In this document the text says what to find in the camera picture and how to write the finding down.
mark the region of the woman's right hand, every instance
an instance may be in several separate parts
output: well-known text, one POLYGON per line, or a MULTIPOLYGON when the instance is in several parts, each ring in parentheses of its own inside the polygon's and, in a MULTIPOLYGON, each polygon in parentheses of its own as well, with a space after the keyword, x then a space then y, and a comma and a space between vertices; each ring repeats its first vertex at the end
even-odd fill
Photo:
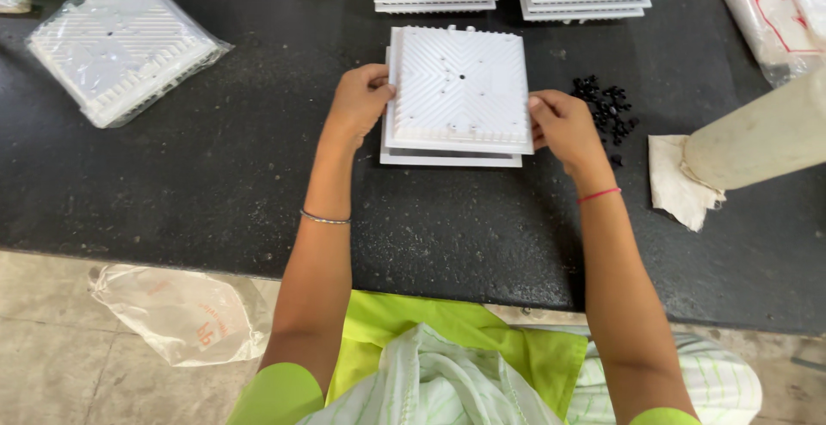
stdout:
POLYGON ((563 162, 580 197, 615 188, 614 172, 585 101, 555 89, 534 91, 528 99, 533 148, 545 145, 563 162))

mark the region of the concrete floor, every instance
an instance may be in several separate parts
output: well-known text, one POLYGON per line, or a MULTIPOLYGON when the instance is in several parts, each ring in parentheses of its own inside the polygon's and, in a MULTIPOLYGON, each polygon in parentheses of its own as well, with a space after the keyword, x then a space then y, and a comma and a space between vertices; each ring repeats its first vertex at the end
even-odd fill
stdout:
MULTIPOLYGON (((88 295, 101 262, 0 251, 0 424, 222 424, 257 360, 170 367, 143 339, 88 295)), ((270 307, 278 282, 254 281, 270 307)), ((583 314, 489 306, 508 323, 585 324, 583 314)), ((704 326, 675 331, 716 339, 758 373, 758 425, 826 425, 823 338, 704 326)))

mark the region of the black work surface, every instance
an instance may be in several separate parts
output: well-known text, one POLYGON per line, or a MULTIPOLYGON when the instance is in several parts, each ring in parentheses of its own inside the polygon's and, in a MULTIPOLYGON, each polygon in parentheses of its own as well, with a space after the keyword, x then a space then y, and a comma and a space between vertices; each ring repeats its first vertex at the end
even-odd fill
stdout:
MULTIPOLYGON (((176 0, 236 48, 128 125, 92 127, 26 50, 64 0, 0 18, 0 246, 280 278, 339 76, 383 61, 391 26, 524 38, 531 89, 597 74, 642 121, 616 170, 673 320, 826 331, 826 166, 728 192, 701 233, 651 207, 646 135, 688 134, 769 91, 722 0, 654 0, 644 18, 528 23, 495 11, 388 15, 372 0, 176 0)), ((584 309, 576 196, 545 150, 522 169, 354 167, 357 289, 584 309)))

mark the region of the woman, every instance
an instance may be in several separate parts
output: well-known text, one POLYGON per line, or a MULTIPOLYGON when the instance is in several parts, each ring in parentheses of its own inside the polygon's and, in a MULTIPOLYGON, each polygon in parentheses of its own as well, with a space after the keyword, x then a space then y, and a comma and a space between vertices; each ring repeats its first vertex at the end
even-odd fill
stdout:
POLYGON ((351 292, 353 158, 395 92, 386 65, 342 77, 273 333, 228 423, 749 423, 757 377, 710 342, 672 335, 591 114, 563 92, 531 93, 533 145, 563 162, 580 198, 590 333, 511 328, 478 304, 351 292))

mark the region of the red thread bracelet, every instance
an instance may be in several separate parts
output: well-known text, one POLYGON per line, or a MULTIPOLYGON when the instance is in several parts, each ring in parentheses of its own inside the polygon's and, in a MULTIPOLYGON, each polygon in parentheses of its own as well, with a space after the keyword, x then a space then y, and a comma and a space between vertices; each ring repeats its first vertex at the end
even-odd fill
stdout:
POLYGON ((620 189, 620 188, 605 189, 605 191, 600 191, 599 193, 594 193, 591 196, 586 196, 585 198, 577 199, 576 203, 577 204, 582 204, 583 202, 587 201, 588 199, 599 198, 600 196, 602 196, 604 194, 614 193, 614 191, 616 191, 617 193, 621 193, 622 189, 620 189))

